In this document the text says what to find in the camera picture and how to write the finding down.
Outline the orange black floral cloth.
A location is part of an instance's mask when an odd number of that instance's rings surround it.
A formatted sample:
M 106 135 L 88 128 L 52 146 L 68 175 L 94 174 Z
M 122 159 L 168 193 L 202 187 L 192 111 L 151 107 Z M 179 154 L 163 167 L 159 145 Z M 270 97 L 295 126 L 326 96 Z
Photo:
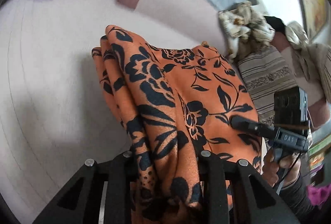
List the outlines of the orange black floral cloth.
M 231 64 L 203 42 L 192 49 L 154 47 L 109 25 L 92 50 L 106 104 L 132 141 L 133 223 L 194 223 L 202 190 L 197 157 L 245 159 L 261 170 L 261 138 L 232 129 L 231 116 L 258 120 Z

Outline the striped beige pillow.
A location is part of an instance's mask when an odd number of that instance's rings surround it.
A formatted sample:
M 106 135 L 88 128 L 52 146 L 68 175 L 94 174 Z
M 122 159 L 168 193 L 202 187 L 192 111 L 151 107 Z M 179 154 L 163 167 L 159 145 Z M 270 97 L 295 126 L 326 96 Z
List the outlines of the striped beige pillow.
M 239 60 L 237 66 L 255 105 L 259 122 L 272 126 L 274 94 L 297 86 L 284 57 L 274 46 L 268 46 Z

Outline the cream floral crumpled cloth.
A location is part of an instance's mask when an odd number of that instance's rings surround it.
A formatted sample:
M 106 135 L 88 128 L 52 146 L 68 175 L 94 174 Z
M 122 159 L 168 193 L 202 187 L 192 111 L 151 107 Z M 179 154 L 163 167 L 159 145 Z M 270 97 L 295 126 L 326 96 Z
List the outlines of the cream floral crumpled cloth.
M 250 1 L 237 4 L 233 10 L 222 10 L 218 17 L 227 37 L 229 61 L 241 60 L 268 47 L 274 39 L 274 28 Z

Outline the pink and maroon bolster pillow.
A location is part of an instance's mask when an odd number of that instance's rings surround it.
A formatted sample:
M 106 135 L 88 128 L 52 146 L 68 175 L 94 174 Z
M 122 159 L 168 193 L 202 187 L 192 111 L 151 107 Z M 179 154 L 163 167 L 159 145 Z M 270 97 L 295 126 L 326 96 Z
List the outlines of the pink and maroon bolster pillow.
M 206 41 L 227 55 L 227 41 L 218 12 L 206 0 L 117 0 L 127 8 L 155 19 L 193 40 Z

